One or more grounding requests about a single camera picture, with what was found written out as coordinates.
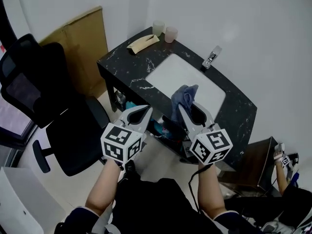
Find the cable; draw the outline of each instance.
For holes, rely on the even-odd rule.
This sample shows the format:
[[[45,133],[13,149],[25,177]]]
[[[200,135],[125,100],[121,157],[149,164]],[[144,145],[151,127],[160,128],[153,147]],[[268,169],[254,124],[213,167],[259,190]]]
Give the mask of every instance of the cable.
[[[277,178],[274,180],[274,182],[272,183],[272,185],[270,186],[270,188],[265,192],[265,194],[261,195],[260,197],[265,196],[265,195],[269,192],[269,190],[271,190],[271,188],[272,188],[273,185],[275,184],[276,180],[277,180]]]
[[[200,173],[206,171],[206,170],[209,169],[211,166],[212,166],[212,164],[209,164],[209,165],[206,165],[205,167],[203,167],[202,169],[196,171],[196,172],[191,176],[191,180],[190,180],[190,182],[189,182],[189,188],[190,188],[190,191],[191,191],[191,194],[192,194],[194,203],[195,203],[195,205],[196,205],[196,209],[197,209],[197,211],[198,211],[199,214],[201,214],[201,211],[199,210],[199,207],[198,207],[198,205],[197,205],[197,203],[196,203],[196,200],[195,200],[195,197],[194,197],[194,193],[193,193],[193,190],[192,190],[192,187],[191,187],[191,182],[192,182],[192,180],[193,180],[193,178],[194,178],[194,176],[195,176],[196,174],[200,174]]]

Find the mesh chair back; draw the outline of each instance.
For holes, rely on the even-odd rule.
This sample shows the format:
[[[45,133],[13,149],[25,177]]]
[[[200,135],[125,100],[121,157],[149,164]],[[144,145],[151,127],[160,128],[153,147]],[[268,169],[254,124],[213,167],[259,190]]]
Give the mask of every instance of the mesh chair back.
[[[67,74],[63,48],[42,48],[31,34],[18,39],[0,60],[3,98],[39,127],[64,112],[77,93]]]

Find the faucet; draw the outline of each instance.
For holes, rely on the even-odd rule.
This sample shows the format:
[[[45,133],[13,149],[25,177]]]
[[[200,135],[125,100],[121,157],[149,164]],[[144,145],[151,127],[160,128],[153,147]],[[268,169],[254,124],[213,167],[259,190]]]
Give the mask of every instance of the faucet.
[[[220,55],[221,51],[222,51],[222,48],[220,46],[216,46],[214,50],[212,50],[212,52],[210,53],[207,60],[205,60],[202,65],[206,69],[209,69],[211,66],[211,63],[218,57],[218,55]]]

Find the white cabinet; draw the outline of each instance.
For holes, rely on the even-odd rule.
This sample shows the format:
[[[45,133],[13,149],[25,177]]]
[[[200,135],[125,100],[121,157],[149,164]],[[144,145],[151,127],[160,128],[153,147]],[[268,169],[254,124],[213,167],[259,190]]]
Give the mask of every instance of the white cabinet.
[[[2,167],[0,225],[7,234],[49,234],[65,218],[30,169]]]

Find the chair seat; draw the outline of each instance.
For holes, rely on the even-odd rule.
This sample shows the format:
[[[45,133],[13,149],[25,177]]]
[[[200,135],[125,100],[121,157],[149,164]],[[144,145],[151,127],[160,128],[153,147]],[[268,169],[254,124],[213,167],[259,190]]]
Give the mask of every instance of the chair seat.
[[[84,100],[59,115],[46,128],[55,157],[68,176],[82,172],[103,155],[100,137],[109,118],[98,100],[94,100],[92,106],[97,108],[97,117],[106,122],[103,128]]]

